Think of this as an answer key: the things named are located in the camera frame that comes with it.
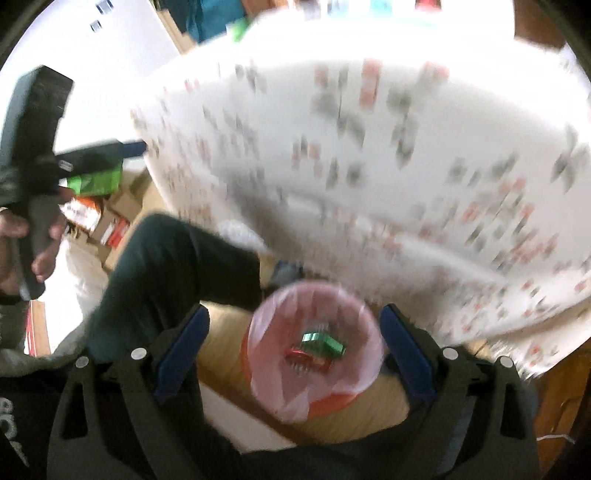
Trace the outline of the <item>person's left hand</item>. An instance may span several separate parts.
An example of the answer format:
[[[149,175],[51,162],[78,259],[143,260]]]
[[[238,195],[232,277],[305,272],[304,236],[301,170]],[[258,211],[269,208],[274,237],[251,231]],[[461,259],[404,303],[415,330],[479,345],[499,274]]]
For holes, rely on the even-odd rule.
[[[73,198],[64,187],[27,194],[1,209],[1,295],[36,300],[55,269],[65,217],[60,206]]]

